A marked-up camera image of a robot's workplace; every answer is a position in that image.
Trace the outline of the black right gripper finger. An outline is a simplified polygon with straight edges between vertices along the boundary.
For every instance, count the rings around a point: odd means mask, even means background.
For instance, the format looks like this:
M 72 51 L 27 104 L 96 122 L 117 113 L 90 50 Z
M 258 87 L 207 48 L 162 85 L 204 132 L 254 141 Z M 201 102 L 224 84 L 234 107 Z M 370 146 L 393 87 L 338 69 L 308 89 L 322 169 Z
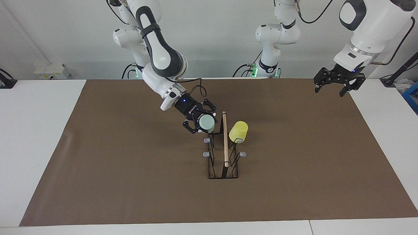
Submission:
M 195 134 L 195 133 L 204 133 L 203 129 L 201 128 L 201 126 L 199 125 L 199 123 L 197 122 L 193 122 L 194 127 L 191 127 L 189 125 L 189 121 L 184 121 L 183 122 L 183 127 L 185 129 L 187 129 L 190 133 Z
M 208 107 L 210 109 L 210 110 L 205 109 L 205 112 L 208 115 L 211 115 L 213 117 L 216 116 L 216 107 L 212 102 L 210 102 L 208 99 L 204 99 L 203 102 L 202 102 L 202 105 L 203 105 L 203 107 Z

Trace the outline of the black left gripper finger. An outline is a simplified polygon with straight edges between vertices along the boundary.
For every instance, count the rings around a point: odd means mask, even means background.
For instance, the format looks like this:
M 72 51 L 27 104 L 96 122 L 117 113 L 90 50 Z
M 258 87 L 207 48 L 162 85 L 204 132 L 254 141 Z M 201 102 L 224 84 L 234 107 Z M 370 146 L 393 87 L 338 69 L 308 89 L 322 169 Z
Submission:
M 359 76 L 355 77 L 352 81 L 352 83 L 350 83 L 350 81 L 345 81 L 344 82 L 344 87 L 341 89 L 341 91 L 339 92 L 339 96 L 343 97 L 346 93 L 352 91 L 352 90 L 358 90 L 360 88 L 360 86 L 364 83 L 364 81 L 366 80 L 366 77 L 364 74 L 360 74 Z
M 321 68 L 314 77 L 315 93 L 318 93 L 322 86 L 330 84 L 330 70 Z

